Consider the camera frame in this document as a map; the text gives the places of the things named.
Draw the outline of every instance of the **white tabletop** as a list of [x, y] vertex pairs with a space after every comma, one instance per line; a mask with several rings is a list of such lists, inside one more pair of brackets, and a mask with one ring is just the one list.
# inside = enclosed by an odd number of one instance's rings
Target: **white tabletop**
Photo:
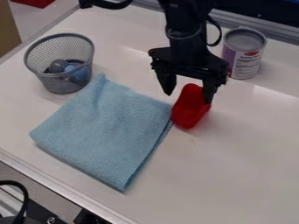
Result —
[[[174, 102], [150, 69], [150, 48], [166, 46], [163, 14], [128, 7], [78, 10], [46, 35], [78, 32], [95, 44], [94, 73]], [[209, 27], [209, 37], [217, 31]], [[212, 49], [218, 55], [219, 45]], [[39, 150], [28, 132], [70, 95], [50, 94], [23, 63], [0, 66], [0, 159], [113, 221], [141, 224], [281, 224], [299, 215], [299, 47], [269, 40], [260, 74], [229, 80], [191, 131], [170, 130], [132, 186], [120, 193]]]

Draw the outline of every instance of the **can label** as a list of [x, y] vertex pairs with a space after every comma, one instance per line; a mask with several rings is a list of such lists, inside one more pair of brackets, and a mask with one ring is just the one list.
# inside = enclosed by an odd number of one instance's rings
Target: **can label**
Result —
[[229, 63], [228, 76], [237, 80], [254, 77], [259, 72], [263, 53], [264, 49], [255, 52], [241, 52], [224, 45], [222, 59]]

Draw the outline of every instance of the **tin can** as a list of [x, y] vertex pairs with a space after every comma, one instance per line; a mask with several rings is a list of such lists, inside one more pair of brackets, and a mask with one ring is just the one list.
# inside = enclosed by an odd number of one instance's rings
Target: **tin can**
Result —
[[259, 31], [237, 28], [226, 33], [222, 59], [229, 63], [228, 76], [236, 80], [253, 78], [260, 69], [267, 44]]

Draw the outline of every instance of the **wire mesh basket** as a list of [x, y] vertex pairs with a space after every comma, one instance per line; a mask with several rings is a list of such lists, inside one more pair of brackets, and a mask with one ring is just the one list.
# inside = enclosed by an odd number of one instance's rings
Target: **wire mesh basket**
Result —
[[[69, 94], [82, 89], [90, 81], [93, 57], [94, 44], [89, 38], [60, 33], [42, 38], [29, 47], [24, 63], [50, 92]], [[55, 60], [64, 60], [73, 69], [52, 73], [49, 67]]]

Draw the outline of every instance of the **folded towel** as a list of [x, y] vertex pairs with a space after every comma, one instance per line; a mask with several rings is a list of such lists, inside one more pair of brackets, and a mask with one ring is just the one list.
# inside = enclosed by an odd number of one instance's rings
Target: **folded towel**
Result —
[[171, 125], [170, 105], [101, 74], [30, 136], [46, 152], [124, 191]]

